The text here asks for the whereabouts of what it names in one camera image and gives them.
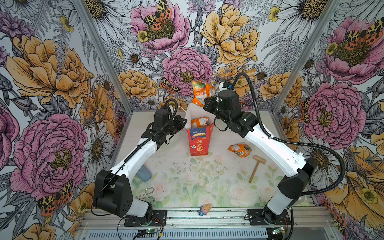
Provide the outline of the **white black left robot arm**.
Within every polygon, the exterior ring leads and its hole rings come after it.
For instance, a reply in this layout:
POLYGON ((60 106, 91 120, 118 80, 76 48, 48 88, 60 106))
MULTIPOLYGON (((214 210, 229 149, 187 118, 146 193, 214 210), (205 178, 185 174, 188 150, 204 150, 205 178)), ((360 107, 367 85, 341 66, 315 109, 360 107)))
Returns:
POLYGON ((153 217, 151 203, 135 198, 132 180, 144 163, 173 135, 181 131, 187 120, 177 114, 178 108, 156 110, 154 121, 142 134, 136 148, 110 170, 101 170, 95 180, 95 195, 91 208, 118 217, 134 216, 149 222, 153 217))

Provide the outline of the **orange snack bag top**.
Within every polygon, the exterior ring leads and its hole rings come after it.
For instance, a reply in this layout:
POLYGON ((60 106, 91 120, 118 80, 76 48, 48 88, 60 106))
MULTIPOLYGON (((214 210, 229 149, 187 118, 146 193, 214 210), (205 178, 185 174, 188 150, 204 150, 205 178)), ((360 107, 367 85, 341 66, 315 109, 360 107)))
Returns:
POLYGON ((191 120, 191 129, 208 127, 208 117, 200 117, 191 120))

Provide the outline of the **red paper gift bag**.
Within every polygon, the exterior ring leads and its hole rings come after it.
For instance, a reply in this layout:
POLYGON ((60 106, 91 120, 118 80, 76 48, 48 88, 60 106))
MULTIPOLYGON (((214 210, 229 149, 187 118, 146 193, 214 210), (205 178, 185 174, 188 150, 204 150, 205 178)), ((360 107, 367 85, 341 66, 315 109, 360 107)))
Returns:
POLYGON ((209 153, 211 135, 214 129, 215 115, 205 111, 202 107, 189 104, 186 111, 187 123, 185 129, 188 133, 188 141, 191 156, 206 156, 209 153), (191 120, 208 117, 208 127, 191 129, 191 120))

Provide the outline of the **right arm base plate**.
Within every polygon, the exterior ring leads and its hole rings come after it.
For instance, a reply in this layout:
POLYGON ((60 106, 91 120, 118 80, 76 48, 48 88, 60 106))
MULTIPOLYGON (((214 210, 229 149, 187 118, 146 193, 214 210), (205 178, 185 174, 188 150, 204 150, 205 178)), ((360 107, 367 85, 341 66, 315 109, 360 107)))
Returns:
POLYGON ((276 215, 267 209, 247 209, 247 217, 251 226, 288 226, 291 218, 287 210, 276 215))

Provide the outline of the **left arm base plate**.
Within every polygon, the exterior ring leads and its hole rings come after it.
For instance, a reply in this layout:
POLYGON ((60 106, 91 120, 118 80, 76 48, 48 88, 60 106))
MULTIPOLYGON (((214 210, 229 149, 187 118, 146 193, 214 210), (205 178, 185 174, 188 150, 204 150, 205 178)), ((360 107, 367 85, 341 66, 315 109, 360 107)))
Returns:
POLYGON ((125 227, 164 227, 167 222, 167 210, 150 210, 144 217, 127 215, 125 227))

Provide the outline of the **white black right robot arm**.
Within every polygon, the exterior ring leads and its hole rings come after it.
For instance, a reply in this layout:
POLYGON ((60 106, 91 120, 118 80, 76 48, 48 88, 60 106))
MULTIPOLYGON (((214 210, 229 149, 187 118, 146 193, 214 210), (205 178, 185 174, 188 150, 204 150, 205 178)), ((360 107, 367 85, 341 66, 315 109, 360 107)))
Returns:
POLYGON ((267 224, 275 224, 282 213, 300 198, 314 172, 316 161, 305 159, 278 142, 266 130, 258 114, 241 109, 239 96, 233 90, 223 90, 217 97, 205 98, 204 110, 262 150, 285 174, 277 191, 258 216, 267 224))

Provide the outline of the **orange snack bag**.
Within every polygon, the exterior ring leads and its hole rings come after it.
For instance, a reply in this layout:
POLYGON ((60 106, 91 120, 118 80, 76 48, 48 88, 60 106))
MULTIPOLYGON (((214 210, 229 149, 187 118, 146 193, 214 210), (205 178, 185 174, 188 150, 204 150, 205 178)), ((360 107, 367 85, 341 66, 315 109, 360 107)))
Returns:
POLYGON ((201 82, 201 81, 192 81, 193 87, 193 103, 199 107, 204 107, 205 98, 210 98, 215 95, 216 88, 212 85, 201 82))
POLYGON ((252 149, 245 143, 231 145, 228 150, 237 154, 240 158, 248 157, 252 151, 252 149))
POLYGON ((208 127, 208 117, 200 117, 191 120, 191 129, 208 127))

